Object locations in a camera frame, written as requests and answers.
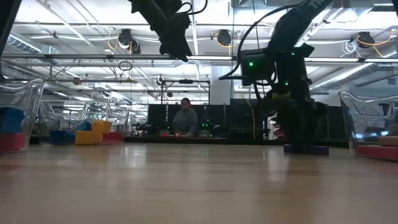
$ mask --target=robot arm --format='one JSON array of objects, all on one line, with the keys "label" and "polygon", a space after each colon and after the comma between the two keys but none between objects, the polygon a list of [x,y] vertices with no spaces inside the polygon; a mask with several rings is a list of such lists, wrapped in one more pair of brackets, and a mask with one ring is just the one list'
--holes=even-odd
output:
[{"label": "robot arm", "polygon": [[185,30],[191,20],[187,12],[176,13],[183,5],[181,0],[128,1],[131,2],[131,12],[139,12],[159,36],[160,53],[187,62],[187,56],[192,56],[192,53],[185,39]]}]

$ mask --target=metal frame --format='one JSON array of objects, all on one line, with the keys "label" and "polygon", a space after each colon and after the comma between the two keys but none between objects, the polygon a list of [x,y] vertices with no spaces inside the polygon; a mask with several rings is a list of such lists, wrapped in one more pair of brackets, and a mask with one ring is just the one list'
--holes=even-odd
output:
[{"label": "metal frame", "polygon": [[[210,104],[210,81],[198,81],[198,80],[190,80],[190,81],[192,81],[193,83],[197,83],[197,84],[199,84],[200,86],[202,86],[201,85],[201,83],[207,83],[208,85],[209,85],[209,90],[207,91],[206,90],[206,88],[205,87],[203,87],[203,89],[204,89],[204,91],[201,91],[201,90],[194,90],[194,92],[195,93],[208,93],[208,104]],[[174,83],[176,83],[176,82],[179,82],[179,81],[172,81],[172,80],[162,80],[162,83],[161,83],[161,92],[160,92],[160,94],[161,94],[161,96],[160,96],[160,104],[163,104],[163,94],[166,92],[166,93],[193,93],[193,91],[190,91],[190,90],[188,90],[188,91],[183,91],[183,92],[181,92],[181,91],[174,91],[174,90],[167,90],[168,88],[170,88]],[[164,90],[164,86],[166,85],[166,83],[171,83],[167,88],[166,88],[166,90]]]}]

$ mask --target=pillar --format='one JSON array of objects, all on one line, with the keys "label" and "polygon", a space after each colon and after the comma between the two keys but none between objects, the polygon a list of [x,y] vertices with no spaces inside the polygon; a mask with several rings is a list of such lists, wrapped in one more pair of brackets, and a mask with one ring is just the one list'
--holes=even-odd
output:
[{"label": "pillar", "polygon": [[229,105],[234,95],[234,85],[231,80],[218,80],[219,77],[231,71],[229,66],[214,66],[210,74],[210,104]]}]

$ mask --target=ceiling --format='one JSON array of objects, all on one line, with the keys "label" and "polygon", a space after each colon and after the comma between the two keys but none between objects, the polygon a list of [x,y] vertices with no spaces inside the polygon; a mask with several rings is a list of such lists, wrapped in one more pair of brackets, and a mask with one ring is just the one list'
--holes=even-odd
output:
[{"label": "ceiling", "polygon": [[[126,50],[112,47],[116,45],[117,34],[122,28],[130,28],[132,36],[138,40],[142,55],[158,55],[160,43],[158,36],[152,32],[147,25],[147,22],[139,13],[131,14],[131,5],[127,0],[48,0],[47,4],[50,7],[46,9],[42,4],[38,3],[39,0],[23,0],[19,9],[15,24],[12,28],[12,33],[21,37],[24,41],[32,44],[33,46],[48,45],[57,49],[60,54],[129,54]],[[374,4],[384,4],[388,1],[374,1]],[[200,10],[205,0],[192,1],[193,10]],[[231,0],[211,0],[208,3],[206,10],[198,15],[195,15],[191,20],[195,20],[195,26],[191,24],[186,31],[186,38],[189,47],[194,55],[220,55],[229,56],[230,54],[236,55],[237,45],[232,48],[222,47],[214,39],[214,36],[220,29],[228,29],[235,41],[238,41],[241,34],[245,33],[248,27],[258,18],[265,13],[269,12],[274,7],[256,7],[256,13],[253,10],[240,10],[235,11],[230,8]],[[376,12],[370,11],[360,15],[359,17],[347,10],[341,16],[329,20],[326,24],[318,24],[322,22],[324,16],[329,12],[330,8],[325,10],[321,15],[313,20],[312,28],[308,34],[310,37],[306,39],[308,44],[315,47],[315,51],[311,57],[378,57],[374,48],[361,49],[356,48],[353,50],[351,46],[347,46],[347,41],[351,37],[356,38],[359,32],[370,32],[378,45],[378,50],[383,50],[396,44],[397,39],[395,36],[398,31],[395,31],[398,18],[395,12]],[[283,16],[285,12],[280,12],[265,18],[259,25],[258,42],[261,48],[267,46],[267,41],[270,39],[274,30],[275,23]],[[71,25],[75,30],[67,27],[65,23]],[[257,33],[253,30],[245,40],[243,49],[257,49]],[[345,53],[345,49],[352,51],[352,54]],[[7,45],[5,54],[25,54],[25,52]],[[164,60],[134,60],[132,64],[140,65],[134,66],[131,71],[123,72],[118,67],[114,70],[107,67],[108,64],[117,64],[119,61],[94,61],[94,60],[60,60],[59,63],[76,64],[84,63],[99,63],[105,64],[102,67],[73,67],[69,66],[67,69],[62,70],[63,67],[49,67],[47,63],[40,60],[24,60],[15,59],[3,61],[3,67],[9,69],[9,76],[16,75],[15,69],[18,67],[17,72],[20,72],[18,77],[23,75],[35,75],[42,78],[50,77],[50,70],[52,75],[59,73],[56,78],[59,79],[72,79],[80,77],[81,79],[90,80],[114,80],[115,76],[118,80],[127,80],[132,77],[134,83],[82,83],[81,85],[74,85],[72,83],[49,83],[48,87],[56,88],[57,90],[66,89],[86,89],[83,93],[73,91],[56,91],[56,96],[59,98],[82,97],[84,98],[101,98],[103,97],[98,92],[90,92],[95,88],[101,90],[160,90],[160,86],[156,84],[156,79],[162,75],[167,80],[180,80],[192,79],[207,81],[210,80],[211,67],[221,64],[217,63],[179,63],[178,61],[164,61]],[[309,78],[316,83],[319,80],[328,79],[333,72],[342,68],[339,64],[328,64],[325,62],[323,65],[308,65],[307,72]],[[373,75],[364,77],[361,82],[374,78]],[[165,96],[168,103],[174,103],[183,97],[189,97],[197,103],[205,103],[208,99],[208,84],[204,83],[203,86],[198,86],[197,83],[192,85],[175,84],[169,87],[169,90],[175,91],[173,97]],[[251,88],[243,88],[240,82],[234,82],[236,90],[235,96],[238,98],[254,97],[249,94]],[[179,93],[179,91],[190,91],[186,93]],[[125,93],[120,92],[113,96],[115,101],[125,101],[130,99],[136,103],[158,103],[160,94],[153,92],[148,93]],[[54,95],[53,91],[48,91],[47,94]]]}]

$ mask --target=yellow block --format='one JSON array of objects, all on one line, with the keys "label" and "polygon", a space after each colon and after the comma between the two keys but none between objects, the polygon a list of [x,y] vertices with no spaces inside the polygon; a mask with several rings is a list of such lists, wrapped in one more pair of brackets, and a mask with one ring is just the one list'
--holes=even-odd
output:
[{"label": "yellow block", "polygon": [[102,121],[103,125],[103,134],[109,134],[112,130],[112,122]]},{"label": "yellow block", "polygon": [[75,144],[94,144],[94,132],[92,131],[77,131]]},{"label": "yellow block", "polygon": [[102,134],[104,132],[104,125],[103,125],[102,121],[95,120],[93,122],[93,124],[91,125],[91,129],[95,133],[101,133]]},{"label": "yellow block", "polygon": [[101,144],[102,143],[102,133],[93,133],[94,135],[94,143],[95,144]]}]

